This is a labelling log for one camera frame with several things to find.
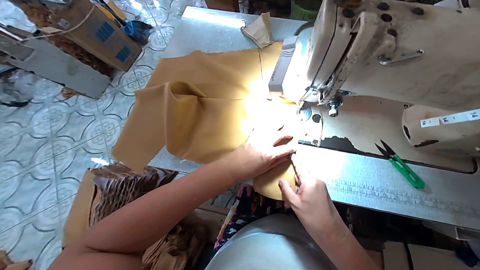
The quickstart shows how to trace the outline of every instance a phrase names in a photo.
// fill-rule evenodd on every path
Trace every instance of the patterned tile floor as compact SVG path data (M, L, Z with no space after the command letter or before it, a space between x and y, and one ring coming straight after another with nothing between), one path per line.
M14 261L34 259L35 270L47 269L60 253L62 228L82 175L98 166L92 158L113 160L110 151L135 102L133 92L146 85L182 10L205 6L201 0L114 1L127 18L139 18L156 31L102 98L63 100L60 85L40 80L26 107L0 106L0 249ZM6 0L0 6L11 8ZM34 28L20 10L10 10L0 15L0 23ZM228 190L217 204L225 206L235 193Z

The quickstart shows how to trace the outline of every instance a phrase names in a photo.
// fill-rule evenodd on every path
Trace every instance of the metal table top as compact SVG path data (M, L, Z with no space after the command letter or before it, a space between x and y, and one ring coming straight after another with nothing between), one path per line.
M187 7L163 57L178 57L194 50L222 52L256 48L240 27L258 16ZM276 41L293 35L303 21L272 18ZM309 31L300 36L306 42ZM321 172L334 201L439 221L480 230L480 174L464 174L419 165L410 167L426 188L413 188L389 161L324 148L315 149L310 160ZM181 160L165 147L149 163L166 169L192 172L201 164Z

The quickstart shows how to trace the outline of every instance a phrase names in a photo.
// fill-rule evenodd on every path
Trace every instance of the white shirt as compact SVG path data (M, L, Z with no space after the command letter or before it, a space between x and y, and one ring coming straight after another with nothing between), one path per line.
M300 221L283 214L254 221L215 254L205 270L334 270Z

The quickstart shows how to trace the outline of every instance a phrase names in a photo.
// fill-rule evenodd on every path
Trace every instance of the forearm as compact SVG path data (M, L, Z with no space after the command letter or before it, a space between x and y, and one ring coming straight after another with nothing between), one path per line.
M109 253L147 249L196 207L234 185L224 160L153 190L90 228L78 243Z
M334 218L331 224L312 233L312 238L338 270L378 269L365 249L341 221L340 216Z

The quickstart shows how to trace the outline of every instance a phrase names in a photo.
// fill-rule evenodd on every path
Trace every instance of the green scissors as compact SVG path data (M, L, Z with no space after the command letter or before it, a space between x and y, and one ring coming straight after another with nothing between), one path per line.
M375 144L378 150L388 159L388 161L399 171L405 179L407 179L414 188L422 189L425 187L425 182L410 169L410 167L401 160L397 154L382 140L380 140L385 147L385 150Z

